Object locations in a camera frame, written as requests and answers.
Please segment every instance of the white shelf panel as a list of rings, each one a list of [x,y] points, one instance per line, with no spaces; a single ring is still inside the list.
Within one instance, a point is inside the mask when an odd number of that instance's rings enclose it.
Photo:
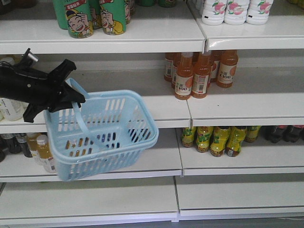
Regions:
[[[181,158],[175,129],[161,129],[152,148],[144,150],[138,161],[123,169],[87,177],[84,180],[123,179],[181,176]],[[8,154],[1,162],[0,182],[60,181],[56,174],[47,173],[33,158],[23,154]]]
[[[230,88],[187,102],[194,126],[304,124],[301,67],[238,68]]]
[[[71,73],[87,92],[131,89],[138,92],[147,104],[158,128],[190,126],[186,101],[174,97],[171,84],[163,79],[162,69],[136,71],[75,71]],[[0,121],[0,133],[46,132],[43,113],[34,123]]]
[[[27,48],[35,54],[202,51],[205,40],[183,1],[173,8],[137,6],[118,36],[97,29],[89,38],[71,38],[59,28],[52,3],[14,9],[0,20],[6,31],[0,34],[0,54],[23,54]]]
[[[262,133],[253,143],[243,142],[241,153],[234,158],[226,154],[214,157],[210,152],[198,152],[195,147],[180,146],[183,175],[304,173],[304,140],[272,143]],[[180,140],[181,129],[177,134]]]
[[[303,174],[176,178],[179,219],[303,216]]]
[[[0,225],[170,221],[177,211],[172,177],[7,183],[0,197]]]
[[[188,1],[202,33],[206,37],[206,49],[293,49],[304,48],[304,12],[286,0],[275,0],[268,22],[264,25],[206,25]]]

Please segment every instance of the white plastic bottle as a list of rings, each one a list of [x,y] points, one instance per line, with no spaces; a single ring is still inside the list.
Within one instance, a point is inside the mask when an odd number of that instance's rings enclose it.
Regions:
[[[230,25],[241,25],[246,21],[250,0],[232,0],[227,3],[224,22]]]
[[[251,0],[246,22],[252,25],[264,25],[268,21],[273,2],[274,0]]]
[[[206,25],[220,25],[224,21],[227,0],[205,0],[201,19]]]

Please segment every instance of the shopping basket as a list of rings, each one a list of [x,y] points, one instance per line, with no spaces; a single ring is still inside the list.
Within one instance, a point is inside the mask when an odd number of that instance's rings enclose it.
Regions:
[[[54,113],[44,111],[57,174],[73,181],[134,164],[154,146],[159,131],[140,95],[130,90],[87,93],[85,103]]]

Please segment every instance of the black object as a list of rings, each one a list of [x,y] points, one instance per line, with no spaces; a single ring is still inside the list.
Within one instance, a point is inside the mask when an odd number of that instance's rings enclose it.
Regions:
[[[283,139],[286,142],[291,141],[295,143],[300,138],[301,131],[303,130],[304,125],[290,125],[283,134]]]
[[[265,130],[265,139],[272,143],[277,143],[283,138],[284,131],[288,125],[267,126]]]
[[[34,122],[35,116],[43,110],[56,112],[72,108],[71,102],[84,103],[85,97],[71,88],[65,79],[74,62],[65,59],[50,73],[31,68],[38,58],[27,49],[21,61],[15,65],[0,62],[0,96],[29,103],[23,119]]]

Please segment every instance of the orange bottle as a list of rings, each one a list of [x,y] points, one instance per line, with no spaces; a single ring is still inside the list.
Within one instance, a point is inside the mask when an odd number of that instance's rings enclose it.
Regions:
[[[174,53],[171,87],[175,88],[177,66],[181,62],[181,52]]]
[[[219,72],[219,64],[220,64],[220,57],[222,55],[222,51],[221,50],[212,51],[211,55],[214,62],[212,66],[210,82],[216,82]]]
[[[195,98],[204,98],[207,95],[208,80],[211,73],[210,57],[211,52],[201,52],[193,68],[191,95]]]
[[[173,52],[165,53],[165,72],[163,77],[168,82],[172,80],[173,55]]]
[[[237,69],[237,50],[226,50],[220,58],[217,85],[222,88],[232,86],[233,76]]]
[[[187,100],[191,96],[193,81],[193,52],[182,52],[180,64],[177,66],[175,97],[180,100]]]

